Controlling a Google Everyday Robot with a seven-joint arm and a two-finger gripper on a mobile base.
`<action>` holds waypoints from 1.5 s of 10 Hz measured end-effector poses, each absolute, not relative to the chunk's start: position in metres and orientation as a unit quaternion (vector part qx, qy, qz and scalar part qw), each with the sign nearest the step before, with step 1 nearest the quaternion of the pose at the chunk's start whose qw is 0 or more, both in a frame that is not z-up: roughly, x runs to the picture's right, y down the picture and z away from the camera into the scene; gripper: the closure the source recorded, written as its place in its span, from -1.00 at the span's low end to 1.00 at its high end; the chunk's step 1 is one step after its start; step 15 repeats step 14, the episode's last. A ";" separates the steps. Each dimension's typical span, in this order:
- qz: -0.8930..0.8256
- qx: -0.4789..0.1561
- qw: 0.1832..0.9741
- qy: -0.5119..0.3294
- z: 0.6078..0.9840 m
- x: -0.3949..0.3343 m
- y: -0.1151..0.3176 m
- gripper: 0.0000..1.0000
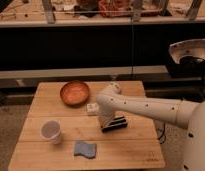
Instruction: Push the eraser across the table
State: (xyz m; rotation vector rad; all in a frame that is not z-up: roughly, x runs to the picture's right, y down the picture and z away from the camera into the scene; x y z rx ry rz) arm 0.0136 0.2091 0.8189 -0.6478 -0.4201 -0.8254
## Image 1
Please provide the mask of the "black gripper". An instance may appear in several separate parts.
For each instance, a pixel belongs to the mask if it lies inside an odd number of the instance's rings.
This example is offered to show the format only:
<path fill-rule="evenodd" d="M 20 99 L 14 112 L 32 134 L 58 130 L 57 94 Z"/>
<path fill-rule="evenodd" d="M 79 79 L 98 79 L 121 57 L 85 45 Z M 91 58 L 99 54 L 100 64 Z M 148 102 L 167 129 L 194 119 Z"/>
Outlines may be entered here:
<path fill-rule="evenodd" d="M 128 122 L 124 116 L 120 116 L 115 118 L 108 126 L 105 128 L 101 128 L 101 131 L 103 133 L 115 130 L 115 129 L 120 129 L 120 128 L 125 128 L 128 125 Z"/>

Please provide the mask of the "silver robot base dome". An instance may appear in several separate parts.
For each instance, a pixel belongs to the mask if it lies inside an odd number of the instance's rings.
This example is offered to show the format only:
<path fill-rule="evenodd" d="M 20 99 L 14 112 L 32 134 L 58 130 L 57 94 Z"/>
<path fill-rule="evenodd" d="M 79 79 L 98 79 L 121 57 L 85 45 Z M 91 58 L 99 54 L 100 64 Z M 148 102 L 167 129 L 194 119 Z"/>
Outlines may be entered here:
<path fill-rule="evenodd" d="M 205 39 L 189 39 L 173 43 L 169 46 L 169 54 L 176 64 L 180 59 L 193 56 L 205 60 Z"/>

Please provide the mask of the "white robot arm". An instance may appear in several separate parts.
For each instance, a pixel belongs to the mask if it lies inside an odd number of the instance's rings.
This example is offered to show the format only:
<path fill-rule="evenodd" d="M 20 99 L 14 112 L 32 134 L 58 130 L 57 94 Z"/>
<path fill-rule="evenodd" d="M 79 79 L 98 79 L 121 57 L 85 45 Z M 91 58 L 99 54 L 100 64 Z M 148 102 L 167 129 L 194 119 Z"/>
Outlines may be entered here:
<path fill-rule="evenodd" d="M 205 101 L 124 96 L 120 92 L 120 85 L 111 82 L 98 94 L 102 127 L 112 122 L 117 111 L 124 111 L 186 129 L 181 171 L 205 171 Z"/>

